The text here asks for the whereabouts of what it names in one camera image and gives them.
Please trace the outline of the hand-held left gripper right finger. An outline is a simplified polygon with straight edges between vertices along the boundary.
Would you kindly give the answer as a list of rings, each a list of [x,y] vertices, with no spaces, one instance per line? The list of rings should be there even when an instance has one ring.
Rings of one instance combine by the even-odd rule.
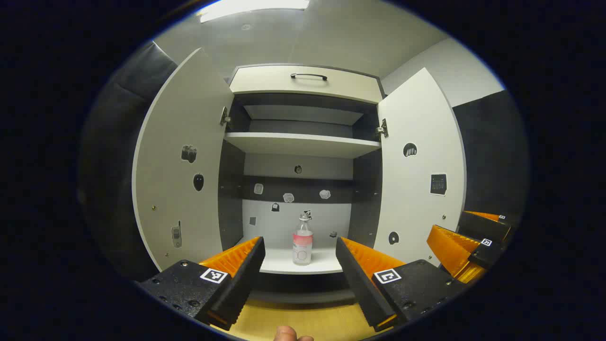
[[[375,332],[417,322],[467,291],[426,260],[404,263],[348,238],[337,239],[335,254]]]

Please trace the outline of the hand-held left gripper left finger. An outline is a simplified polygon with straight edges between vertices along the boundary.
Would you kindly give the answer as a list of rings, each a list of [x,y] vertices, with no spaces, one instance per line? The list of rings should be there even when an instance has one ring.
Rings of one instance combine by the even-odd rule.
[[[229,331],[244,309],[266,256],[254,237],[202,262],[178,260],[138,288],[167,308]]]

